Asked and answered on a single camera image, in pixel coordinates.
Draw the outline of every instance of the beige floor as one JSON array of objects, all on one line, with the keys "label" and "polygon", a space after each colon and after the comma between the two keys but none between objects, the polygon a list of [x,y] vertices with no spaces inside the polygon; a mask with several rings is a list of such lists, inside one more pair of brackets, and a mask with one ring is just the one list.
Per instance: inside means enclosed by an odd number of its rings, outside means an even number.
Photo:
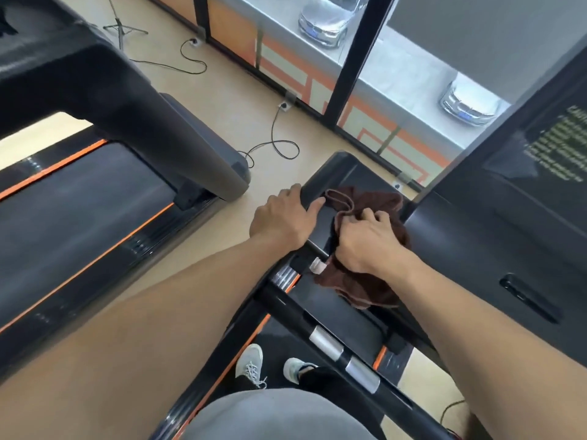
[{"label": "beige floor", "polygon": [[[103,26],[113,22],[107,0],[63,1],[91,23]],[[125,38],[125,52],[131,58],[159,61],[189,70],[197,69],[195,63],[184,60],[179,54],[179,45],[192,37],[193,32],[147,0],[114,0],[114,3],[124,23],[149,31],[147,36],[133,33]],[[246,150],[269,140],[271,121],[281,97],[206,45],[196,49],[186,47],[185,51],[190,56],[206,61],[208,71],[202,75],[188,75],[147,65],[140,65],[140,68],[155,88],[176,97],[234,148]],[[56,142],[63,138],[61,134],[66,126],[72,129],[80,126],[65,125],[63,118],[56,120],[49,127],[38,128],[35,135],[44,133],[47,139]],[[229,204],[145,273],[119,300],[140,293],[197,260],[244,240],[248,236],[248,224],[256,207],[281,188],[296,182],[303,184],[336,151],[355,154],[386,181],[393,180],[390,173],[296,108],[279,115],[275,137],[295,140],[301,149],[299,157],[294,161],[286,161],[270,147],[258,150],[254,154],[256,165],[246,194]],[[0,142],[0,162],[15,157],[14,153],[11,154],[12,145],[10,142]],[[39,139],[36,145],[40,149],[48,143],[47,140]],[[35,150],[34,145],[28,147],[30,154],[38,149]],[[28,154],[18,153],[19,158],[26,156]],[[415,195],[412,191],[404,193],[409,197]],[[408,363],[400,388],[436,418],[440,417],[444,407],[461,398],[451,378],[417,351]],[[465,405],[454,408],[447,415],[446,424],[458,431],[466,417]],[[401,438],[404,435],[389,420],[384,421],[383,426],[390,438]]]}]

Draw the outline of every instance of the black treadmill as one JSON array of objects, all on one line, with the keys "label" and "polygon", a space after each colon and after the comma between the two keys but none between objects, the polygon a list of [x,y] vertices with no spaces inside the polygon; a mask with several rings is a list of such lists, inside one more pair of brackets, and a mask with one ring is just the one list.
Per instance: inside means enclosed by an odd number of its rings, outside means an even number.
[{"label": "black treadmill", "polygon": [[[587,366],[587,48],[572,50],[564,63],[401,217],[425,262]],[[304,185],[302,203],[342,185],[393,190],[340,152]],[[278,363],[296,355],[333,367],[414,439],[451,438],[395,386],[393,368],[401,371],[410,346],[443,366],[407,309],[358,311],[309,278],[312,261],[334,250],[333,217],[323,208],[304,247],[257,284],[151,440],[179,438],[202,407],[224,395],[253,340],[281,356]],[[378,354],[382,344],[387,352]],[[263,373],[271,387],[279,368],[273,377]]]},{"label": "black treadmill", "polygon": [[248,188],[246,160],[58,0],[0,0],[0,137],[93,123],[0,170],[0,377]]}]

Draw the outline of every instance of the shoelace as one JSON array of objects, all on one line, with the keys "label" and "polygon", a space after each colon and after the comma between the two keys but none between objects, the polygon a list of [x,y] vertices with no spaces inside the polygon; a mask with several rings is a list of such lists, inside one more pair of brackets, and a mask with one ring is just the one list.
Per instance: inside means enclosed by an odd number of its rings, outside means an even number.
[{"label": "shoelace", "polygon": [[251,382],[259,389],[267,388],[267,383],[265,382],[265,380],[267,380],[267,377],[265,377],[262,380],[259,380],[259,370],[257,370],[257,367],[252,362],[249,362],[246,365],[245,377],[251,380]]}]

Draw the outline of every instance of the white sneaker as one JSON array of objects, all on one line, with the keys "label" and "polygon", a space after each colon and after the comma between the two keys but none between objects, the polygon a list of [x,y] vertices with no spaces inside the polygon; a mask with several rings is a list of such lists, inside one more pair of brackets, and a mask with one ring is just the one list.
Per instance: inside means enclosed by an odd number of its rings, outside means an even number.
[{"label": "white sneaker", "polygon": [[265,379],[260,379],[260,368],[263,366],[263,350],[258,344],[249,344],[237,361],[235,377],[244,375],[259,389],[265,389]]},{"label": "white sneaker", "polygon": [[311,367],[312,369],[318,367],[311,362],[304,362],[298,358],[290,358],[283,365],[283,376],[294,384],[299,384],[299,371]]}]

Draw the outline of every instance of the parked car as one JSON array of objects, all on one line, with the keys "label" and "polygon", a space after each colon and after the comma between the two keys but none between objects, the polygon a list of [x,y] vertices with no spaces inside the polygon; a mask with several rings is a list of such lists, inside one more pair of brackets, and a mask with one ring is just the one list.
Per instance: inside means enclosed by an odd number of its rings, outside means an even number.
[{"label": "parked car", "polygon": [[498,96],[461,73],[440,97],[443,110],[476,127],[491,122],[498,115],[501,102]]},{"label": "parked car", "polygon": [[299,14],[300,30],[323,46],[338,48],[368,0],[310,0]]}]

